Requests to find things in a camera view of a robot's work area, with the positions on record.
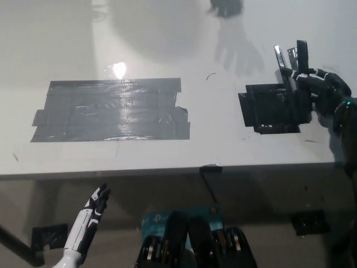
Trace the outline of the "dark person hand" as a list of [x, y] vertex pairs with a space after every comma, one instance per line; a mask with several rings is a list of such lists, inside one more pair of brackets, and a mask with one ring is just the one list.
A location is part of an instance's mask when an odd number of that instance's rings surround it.
[[212, 13], [216, 17], [228, 19], [242, 13], [244, 1], [242, 0], [211, 0], [207, 13]]

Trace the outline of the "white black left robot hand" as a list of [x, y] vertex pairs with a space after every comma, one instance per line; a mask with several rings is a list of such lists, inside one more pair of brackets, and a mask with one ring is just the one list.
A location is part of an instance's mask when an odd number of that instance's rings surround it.
[[64, 249], [71, 249], [80, 254], [87, 254], [97, 232], [98, 224], [107, 207], [110, 189], [104, 183], [87, 200], [72, 226]]

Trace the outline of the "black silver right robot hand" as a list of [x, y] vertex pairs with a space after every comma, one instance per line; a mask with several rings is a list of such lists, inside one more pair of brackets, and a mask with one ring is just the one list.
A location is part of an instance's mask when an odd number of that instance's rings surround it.
[[315, 68], [306, 73], [289, 68], [283, 68], [282, 72], [313, 94], [312, 102], [323, 116], [332, 116], [340, 104], [351, 99], [350, 87], [335, 73]]

